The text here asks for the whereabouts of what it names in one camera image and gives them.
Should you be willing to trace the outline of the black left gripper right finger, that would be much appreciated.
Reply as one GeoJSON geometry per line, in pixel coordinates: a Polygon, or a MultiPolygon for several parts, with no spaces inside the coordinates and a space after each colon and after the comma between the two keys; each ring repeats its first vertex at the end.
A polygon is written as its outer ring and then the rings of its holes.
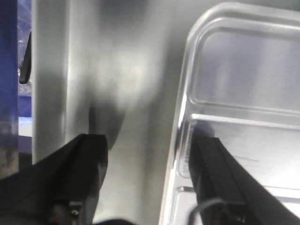
{"type": "Polygon", "coordinates": [[[194,137],[189,172],[204,225],[298,225],[300,219],[258,183],[218,138],[194,137]]]}

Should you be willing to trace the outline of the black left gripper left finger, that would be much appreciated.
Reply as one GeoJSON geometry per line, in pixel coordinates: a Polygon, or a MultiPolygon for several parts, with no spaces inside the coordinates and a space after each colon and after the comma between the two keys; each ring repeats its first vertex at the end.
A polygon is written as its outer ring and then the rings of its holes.
{"type": "Polygon", "coordinates": [[[104,135],[81,134],[0,181],[3,225],[91,225],[108,166],[104,135]]]}

